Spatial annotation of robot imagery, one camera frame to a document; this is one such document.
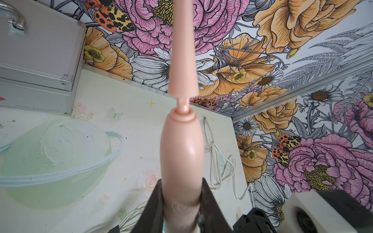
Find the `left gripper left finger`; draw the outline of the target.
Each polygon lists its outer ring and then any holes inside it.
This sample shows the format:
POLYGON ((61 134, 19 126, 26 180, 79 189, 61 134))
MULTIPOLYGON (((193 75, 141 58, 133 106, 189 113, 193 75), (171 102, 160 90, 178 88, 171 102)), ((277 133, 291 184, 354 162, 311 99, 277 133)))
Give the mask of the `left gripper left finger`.
POLYGON ((162 183, 158 180, 152 194, 131 233, 162 233, 164 210, 162 183))

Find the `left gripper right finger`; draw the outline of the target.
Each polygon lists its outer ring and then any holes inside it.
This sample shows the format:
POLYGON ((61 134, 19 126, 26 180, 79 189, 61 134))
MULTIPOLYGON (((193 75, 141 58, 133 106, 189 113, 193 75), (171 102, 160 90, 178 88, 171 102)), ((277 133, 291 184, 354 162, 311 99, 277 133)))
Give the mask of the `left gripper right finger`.
POLYGON ((202 179, 200 196, 199 228, 201 233, 231 233, 232 229, 225 220, 214 195, 205 180, 202 179))

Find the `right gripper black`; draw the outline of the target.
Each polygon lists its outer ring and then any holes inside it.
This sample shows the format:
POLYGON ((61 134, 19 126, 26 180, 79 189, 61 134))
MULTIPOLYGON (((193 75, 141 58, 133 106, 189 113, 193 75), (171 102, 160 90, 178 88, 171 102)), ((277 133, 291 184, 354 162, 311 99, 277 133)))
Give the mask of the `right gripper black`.
POLYGON ((233 225, 233 233, 277 233, 266 213, 253 208, 247 215, 242 215, 233 225))

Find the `pink electric toothbrush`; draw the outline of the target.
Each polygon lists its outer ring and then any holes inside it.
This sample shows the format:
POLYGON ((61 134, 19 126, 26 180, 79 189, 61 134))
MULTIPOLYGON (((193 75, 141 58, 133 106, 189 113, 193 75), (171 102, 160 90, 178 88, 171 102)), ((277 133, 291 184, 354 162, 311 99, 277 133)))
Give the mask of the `pink electric toothbrush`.
POLYGON ((166 118, 160 144, 163 209, 169 233, 197 231, 204 142, 190 98, 198 93, 193 2, 175 1, 168 94, 176 98, 176 107, 166 118))

